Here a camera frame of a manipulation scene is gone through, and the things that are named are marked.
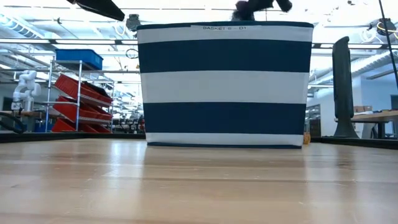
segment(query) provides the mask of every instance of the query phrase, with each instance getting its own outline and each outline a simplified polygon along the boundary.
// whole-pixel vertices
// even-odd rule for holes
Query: fabric storage basket
[[[301,148],[313,25],[138,27],[148,145]]]

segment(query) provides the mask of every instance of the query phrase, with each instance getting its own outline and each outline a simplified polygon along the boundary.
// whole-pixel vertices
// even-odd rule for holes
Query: table
[[[352,123],[376,123],[378,128],[377,138],[383,139],[386,136],[385,124],[390,121],[398,121],[398,111],[383,111],[374,114],[358,114],[351,119]]]
[[[27,118],[26,130],[28,132],[34,132],[36,118],[45,119],[45,111],[21,111],[20,114],[19,114],[19,112],[14,112],[14,111],[0,111],[0,112],[10,114],[13,116],[26,117]],[[50,110],[49,116],[50,116],[50,118],[58,118],[60,115],[56,111]]]
[[[397,151],[304,148],[182,150],[127,139],[0,144],[0,220],[398,223]]]

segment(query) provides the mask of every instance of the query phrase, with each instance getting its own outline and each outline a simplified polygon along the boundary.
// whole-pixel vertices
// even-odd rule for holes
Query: red storage bin
[[[106,102],[106,103],[112,103],[113,99],[108,96],[108,94],[106,93],[106,91],[103,88],[100,88],[100,87],[95,86],[88,82],[83,82],[83,84],[85,85],[85,87],[88,90],[92,90],[92,91],[98,93],[100,95],[100,97],[98,98],[99,100]]]
[[[73,100],[73,99],[70,99],[70,98],[67,98],[64,96],[59,96],[57,101],[70,102],[70,103],[77,102],[76,100]],[[53,106],[53,108],[55,110],[57,110],[59,113],[63,114],[65,117],[67,117],[72,122],[76,122],[77,105],[55,104]],[[96,112],[90,106],[85,105],[84,103],[80,103],[79,118],[98,119],[99,116],[101,116],[101,114]]]
[[[98,131],[91,127],[92,125],[95,124],[79,124],[79,131],[84,131],[86,133],[98,133]]]
[[[111,133],[111,131],[100,124],[91,124],[91,128],[95,129],[97,133]]]
[[[78,96],[78,81],[70,78],[64,74],[61,74],[57,81],[55,82],[55,86],[66,93],[68,96],[77,99]],[[90,86],[82,83],[80,88],[80,101],[91,104],[91,105],[100,105],[100,106],[111,106],[112,98],[105,97],[96,90],[92,89]]]
[[[98,116],[98,119],[103,119],[103,120],[107,120],[107,121],[112,120],[112,115],[105,112],[104,110],[102,110],[102,108],[100,108],[98,106],[93,106],[93,105],[90,105],[90,107],[91,107],[91,109],[95,110],[97,113],[100,114]]]
[[[64,118],[58,118],[51,129],[54,133],[76,131],[75,124]]]

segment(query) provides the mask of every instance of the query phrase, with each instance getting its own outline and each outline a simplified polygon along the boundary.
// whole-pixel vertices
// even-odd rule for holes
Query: blue storage bin
[[[49,130],[51,130],[53,126],[54,123],[49,123]],[[45,122],[35,123],[34,133],[45,133]]]
[[[83,66],[83,70],[92,70],[94,68],[95,70],[102,70],[102,61],[104,60],[101,56],[99,56],[97,53],[95,53],[94,50],[90,49],[57,49],[55,50],[56,56],[57,56],[57,61],[63,61],[63,60],[68,60],[68,61],[83,61],[87,66]],[[73,63],[62,63],[58,62],[60,65],[72,69],[72,70],[78,70],[79,69],[79,64],[73,64]]]

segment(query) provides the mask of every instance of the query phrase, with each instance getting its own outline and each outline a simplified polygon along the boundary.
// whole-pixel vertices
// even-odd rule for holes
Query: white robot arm
[[[41,94],[41,87],[38,83],[35,83],[37,72],[36,71],[23,71],[22,75],[19,75],[19,83],[12,94],[12,110],[25,109],[26,111],[32,110],[33,96],[39,96]],[[25,101],[25,107],[22,106],[22,101]]]

